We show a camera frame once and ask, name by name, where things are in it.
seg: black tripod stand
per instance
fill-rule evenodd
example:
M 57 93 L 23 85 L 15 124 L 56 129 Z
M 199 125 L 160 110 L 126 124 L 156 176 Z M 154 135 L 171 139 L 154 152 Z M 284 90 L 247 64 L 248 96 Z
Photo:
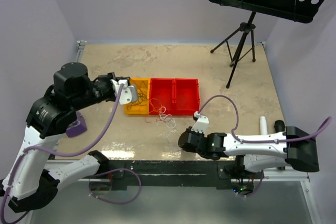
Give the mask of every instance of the black tripod stand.
M 231 59 L 231 63 L 230 63 L 230 67 L 233 66 L 229 81 L 226 85 L 226 88 L 228 89 L 230 87 L 230 83 L 232 81 L 233 75 L 235 73 L 236 67 L 238 62 L 243 59 L 251 50 L 252 50 L 252 61 L 255 62 L 256 61 L 256 55 L 255 55 L 255 51 L 254 51 L 254 32 L 253 30 L 256 28 L 256 26 L 254 24 L 252 24 L 254 17 L 256 16 L 256 12 L 252 12 L 250 19 L 248 20 L 247 23 L 243 22 L 240 24 L 240 27 L 235 30 L 230 36 L 228 36 L 226 39 L 224 39 L 221 43 L 219 43 L 214 49 L 212 49 L 210 52 L 213 53 L 218 47 L 220 47 L 222 44 L 226 43 L 227 48 L 229 50 L 229 55 L 230 55 L 230 59 Z M 230 51 L 230 46 L 228 43 L 228 40 L 231 39 L 237 32 L 242 31 L 243 35 L 241 36 L 240 42 L 238 44 L 237 50 L 235 52 L 235 55 L 232 58 L 231 55 L 231 51 Z M 251 43 L 252 43 L 252 47 L 250 48 L 250 50 L 248 50 L 242 57 L 240 57 L 240 55 L 242 54 L 241 51 L 243 50 L 243 46 L 245 44 L 245 40 L 247 35 L 251 32 Z

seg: white cylinder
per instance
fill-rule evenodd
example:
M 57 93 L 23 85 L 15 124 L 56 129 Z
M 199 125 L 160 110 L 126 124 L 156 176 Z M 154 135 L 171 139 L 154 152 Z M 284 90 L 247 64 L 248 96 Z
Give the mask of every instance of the white cylinder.
M 266 117 L 260 117 L 260 134 L 268 135 Z

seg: gray wall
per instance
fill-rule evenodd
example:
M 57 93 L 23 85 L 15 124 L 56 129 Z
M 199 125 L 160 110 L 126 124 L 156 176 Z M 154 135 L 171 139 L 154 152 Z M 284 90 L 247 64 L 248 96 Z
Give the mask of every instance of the gray wall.
M 321 171 L 310 174 L 323 221 L 335 223 L 336 192 L 336 0 L 325 0 L 314 21 L 280 19 L 266 42 L 266 55 L 288 125 L 312 133 L 329 115 L 317 137 Z
M 90 42 L 217 42 L 250 14 L 208 0 L 56 1 L 75 37 Z M 267 39 L 276 20 L 256 16 L 256 41 Z
M 0 178 L 9 172 L 32 103 L 76 55 L 55 0 L 0 0 Z

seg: yellow bin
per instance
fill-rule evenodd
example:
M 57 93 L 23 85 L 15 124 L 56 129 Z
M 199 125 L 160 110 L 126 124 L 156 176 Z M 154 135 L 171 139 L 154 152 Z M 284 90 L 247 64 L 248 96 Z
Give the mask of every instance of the yellow bin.
M 132 102 L 124 105 L 126 115 L 148 115 L 149 114 L 149 91 L 151 79 L 132 78 L 131 84 L 135 84 L 139 99 L 137 102 Z

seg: tabletop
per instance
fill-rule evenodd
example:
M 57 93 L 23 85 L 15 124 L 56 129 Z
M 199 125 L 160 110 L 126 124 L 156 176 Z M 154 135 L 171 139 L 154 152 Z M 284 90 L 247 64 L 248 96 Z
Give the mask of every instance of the tabletop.
M 88 44 L 81 62 L 88 67 L 91 80 L 108 72 L 132 78 L 196 78 L 201 105 L 216 94 L 224 94 L 234 100 L 239 111 L 236 134 L 260 134 L 261 116 L 266 117 L 268 132 L 273 133 L 274 121 L 283 120 L 283 116 L 263 46 L 255 48 L 256 62 L 252 62 L 250 52 L 238 63 L 229 89 L 225 86 L 232 68 L 227 47 L 220 47 L 211 54 L 213 47 Z M 65 136 L 60 140 L 58 150 L 76 152 L 93 142 L 105 126 L 113 105 L 113 102 L 102 102 L 81 110 L 88 130 L 77 137 Z M 234 108 L 223 98 L 212 100 L 202 114 L 209 118 L 206 134 L 230 132 L 236 124 Z M 156 122 L 156 118 L 128 116 L 119 106 L 108 131 L 92 150 L 101 151 L 109 159 L 204 160 L 195 153 L 182 151 L 177 145 L 179 135 L 194 124 L 191 116 L 174 116 L 174 131 L 166 123 Z

